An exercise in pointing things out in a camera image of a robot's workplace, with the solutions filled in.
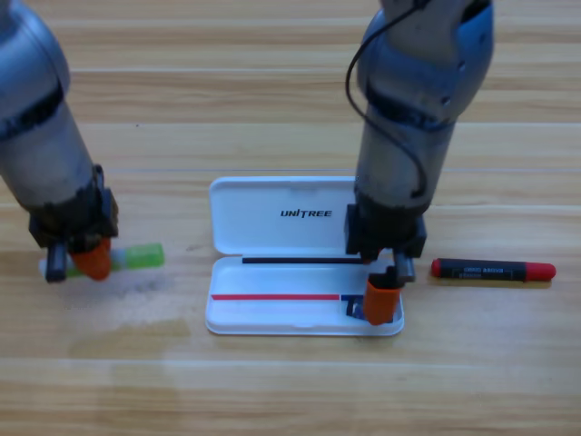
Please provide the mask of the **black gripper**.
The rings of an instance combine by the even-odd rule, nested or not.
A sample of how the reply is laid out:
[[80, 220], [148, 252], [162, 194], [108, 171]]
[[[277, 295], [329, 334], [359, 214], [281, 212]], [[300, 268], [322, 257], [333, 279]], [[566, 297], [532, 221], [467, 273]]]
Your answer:
[[422, 214], [409, 210], [376, 208], [371, 203], [351, 203], [345, 218], [345, 252], [363, 262], [375, 262], [384, 250], [391, 250], [394, 266], [372, 273], [367, 280], [366, 320], [373, 326], [393, 321], [399, 304], [400, 285], [416, 280], [413, 261], [427, 240]]
[[29, 232], [47, 250], [44, 277], [62, 282], [72, 262], [84, 276], [105, 280], [112, 270], [111, 240], [118, 236], [118, 206], [104, 186], [103, 168], [93, 167], [90, 182], [63, 203], [29, 212]]

